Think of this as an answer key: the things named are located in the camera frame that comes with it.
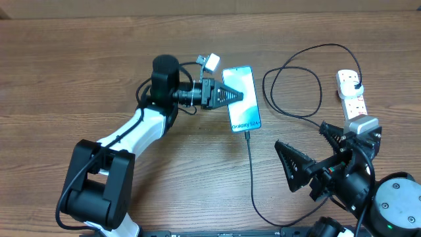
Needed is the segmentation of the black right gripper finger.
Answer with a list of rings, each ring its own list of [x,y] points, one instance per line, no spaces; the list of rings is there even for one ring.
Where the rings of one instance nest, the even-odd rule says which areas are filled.
[[[315,165],[316,161],[280,140],[276,141],[274,147],[282,162],[290,191],[296,192],[306,186],[311,179],[308,168]]]
[[[342,128],[323,121],[320,125],[319,133],[330,144],[334,153],[343,153],[345,151],[345,135]]]

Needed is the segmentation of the blue screen smartphone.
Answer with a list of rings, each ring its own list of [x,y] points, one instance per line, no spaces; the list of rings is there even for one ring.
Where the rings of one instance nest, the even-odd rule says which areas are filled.
[[[250,66],[225,68],[222,71],[225,86],[241,92],[243,97],[239,101],[228,104],[228,114],[232,132],[256,130],[262,126],[257,93]]]

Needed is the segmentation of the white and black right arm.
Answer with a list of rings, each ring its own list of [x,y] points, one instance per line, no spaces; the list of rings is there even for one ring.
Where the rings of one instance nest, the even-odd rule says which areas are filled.
[[[380,150],[382,127],[339,128],[323,122],[319,133],[334,155],[315,161],[289,144],[274,145],[289,189],[310,186],[314,201],[336,196],[372,236],[420,235],[420,183],[407,172],[376,180],[373,159]]]

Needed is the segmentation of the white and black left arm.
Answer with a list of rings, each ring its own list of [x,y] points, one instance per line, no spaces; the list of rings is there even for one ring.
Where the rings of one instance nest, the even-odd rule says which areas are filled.
[[[213,78],[194,81],[172,55],[154,58],[151,77],[136,90],[133,117],[105,138],[75,145],[55,210],[57,224],[92,230],[94,236],[141,236],[128,214],[136,159],[168,132],[179,111],[217,109],[243,98]]]

